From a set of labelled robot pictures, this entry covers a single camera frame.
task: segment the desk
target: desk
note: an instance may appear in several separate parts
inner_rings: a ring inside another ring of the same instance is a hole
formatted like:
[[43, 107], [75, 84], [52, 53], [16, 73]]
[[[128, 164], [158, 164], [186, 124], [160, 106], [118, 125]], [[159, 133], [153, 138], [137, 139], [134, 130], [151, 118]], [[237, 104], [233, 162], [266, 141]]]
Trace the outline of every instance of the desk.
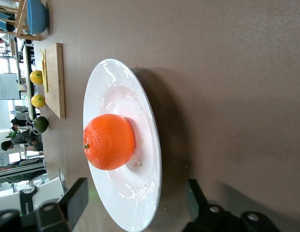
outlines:
[[25, 82], [28, 87], [27, 89], [27, 97], [28, 97], [28, 106], [29, 106], [29, 117], [34, 120], [36, 118], [36, 107], [31, 104], [31, 98], [35, 94], [34, 84], [30, 81], [29, 75], [32, 72], [31, 62], [30, 62], [30, 51], [33, 49], [33, 45], [24, 44], [22, 54], [23, 54], [23, 62], [26, 64], [27, 70], [25, 76]]
[[69, 188], [78, 177], [89, 184], [75, 232], [124, 232], [83, 149], [87, 81], [106, 58], [136, 72], [157, 121], [162, 195], [144, 232], [186, 225], [188, 178], [236, 215], [260, 211], [300, 232], [300, 1], [43, 1], [50, 25], [34, 42], [36, 65], [39, 48], [63, 43], [66, 111], [41, 109], [46, 168], [54, 178], [60, 167]]
[[23, 167], [11, 168], [9, 170], [0, 171], [0, 180], [11, 176], [22, 175], [26, 173], [45, 170], [44, 162], [26, 165]]
[[15, 61], [16, 61], [16, 68], [18, 70], [17, 76], [19, 84], [22, 83], [22, 77], [21, 77], [21, 70], [20, 70], [20, 58], [19, 58], [19, 49], [18, 49], [18, 43], [15, 42], [15, 40], [10, 40], [10, 47], [11, 47], [11, 53], [14, 55]]

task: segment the person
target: person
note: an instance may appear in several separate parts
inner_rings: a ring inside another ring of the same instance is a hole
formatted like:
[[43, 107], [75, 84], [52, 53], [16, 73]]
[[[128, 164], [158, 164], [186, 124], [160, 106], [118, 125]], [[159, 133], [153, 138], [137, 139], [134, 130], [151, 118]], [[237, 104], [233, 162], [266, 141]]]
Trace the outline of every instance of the person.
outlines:
[[[1, 166], [0, 171], [5, 171], [5, 170], [12, 169], [12, 168], [17, 168], [17, 167], [24, 167], [26, 165], [42, 163], [42, 162], [43, 162], [43, 158], [21, 159], [20, 161], [14, 162], [7, 166]], [[5, 183], [5, 182], [14, 183], [14, 182], [18, 182], [18, 181], [31, 180], [31, 179], [34, 179], [46, 172], [47, 172], [46, 170], [39, 170], [39, 171], [31, 172], [31, 173], [5, 177], [3, 179], [0, 179], [0, 183]]]
[[43, 142], [41, 134], [29, 133], [28, 130], [17, 134], [12, 140], [4, 141], [1, 143], [1, 148], [4, 151], [12, 149], [15, 144], [32, 144], [35, 151], [43, 151]]
[[5, 34], [3, 37], [0, 38], [0, 44], [8, 44], [10, 43], [10, 40], [14, 40], [15, 36], [10, 34]]
[[33, 123], [32, 122], [29, 122], [29, 121], [26, 121], [26, 120], [21, 120], [21, 119], [17, 119], [16, 117], [14, 119], [11, 120], [11, 123], [12, 123], [12, 127], [11, 129], [13, 131], [17, 131], [18, 130], [18, 126], [21, 126], [21, 127], [25, 127], [27, 125], [30, 125], [30, 126], [33, 126]]

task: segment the white plate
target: white plate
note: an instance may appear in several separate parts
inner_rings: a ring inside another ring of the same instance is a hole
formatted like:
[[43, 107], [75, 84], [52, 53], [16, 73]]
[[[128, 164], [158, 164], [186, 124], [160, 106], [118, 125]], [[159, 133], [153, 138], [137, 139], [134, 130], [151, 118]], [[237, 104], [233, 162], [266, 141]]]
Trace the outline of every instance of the white plate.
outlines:
[[93, 70], [86, 87], [83, 127], [95, 117], [116, 114], [131, 123], [136, 139], [132, 158], [103, 171], [88, 163], [96, 190], [112, 219], [124, 230], [139, 232], [152, 221], [161, 191], [158, 132], [148, 98], [134, 73], [107, 59]]

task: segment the blue bowl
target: blue bowl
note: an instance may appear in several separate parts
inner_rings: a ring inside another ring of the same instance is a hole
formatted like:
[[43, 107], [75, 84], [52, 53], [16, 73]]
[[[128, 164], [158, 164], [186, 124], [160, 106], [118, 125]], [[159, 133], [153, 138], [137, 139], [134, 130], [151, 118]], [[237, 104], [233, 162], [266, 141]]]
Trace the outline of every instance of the blue bowl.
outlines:
[[48, 12], [40, 0], [28, 0], [29, 31], [32, 35], [43, 33], [48, 26]]

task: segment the whiteboard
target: whiteboard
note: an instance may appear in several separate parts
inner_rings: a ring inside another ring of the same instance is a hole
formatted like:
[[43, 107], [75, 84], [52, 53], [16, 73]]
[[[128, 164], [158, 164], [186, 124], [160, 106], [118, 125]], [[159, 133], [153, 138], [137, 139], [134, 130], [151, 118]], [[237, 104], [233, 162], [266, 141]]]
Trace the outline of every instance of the whiteboard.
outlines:
[[20, 99], [16, 73], [0, 73], [0, 100]]

